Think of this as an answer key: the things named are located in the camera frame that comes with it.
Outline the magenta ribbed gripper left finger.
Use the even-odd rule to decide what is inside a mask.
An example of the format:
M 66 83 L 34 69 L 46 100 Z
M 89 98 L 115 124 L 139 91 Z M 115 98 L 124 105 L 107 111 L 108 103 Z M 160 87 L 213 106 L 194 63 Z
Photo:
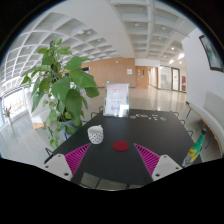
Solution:
M 81 161 L 90 147 L 90 143 L 85 144 L 66 155 L 56 154 L 45 165 L 44 170 L 65 180 L 70 181 L 77 171 Z

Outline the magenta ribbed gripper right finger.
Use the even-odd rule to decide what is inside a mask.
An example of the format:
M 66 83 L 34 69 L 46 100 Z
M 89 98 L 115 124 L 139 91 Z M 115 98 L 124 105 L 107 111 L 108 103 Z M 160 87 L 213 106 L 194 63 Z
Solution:
M 139 144 L 134 144 L 134 146 L 138 150 L 147 171 L 154 181 L 182 169 L 182 167 L 168 155 L 158 155 Z

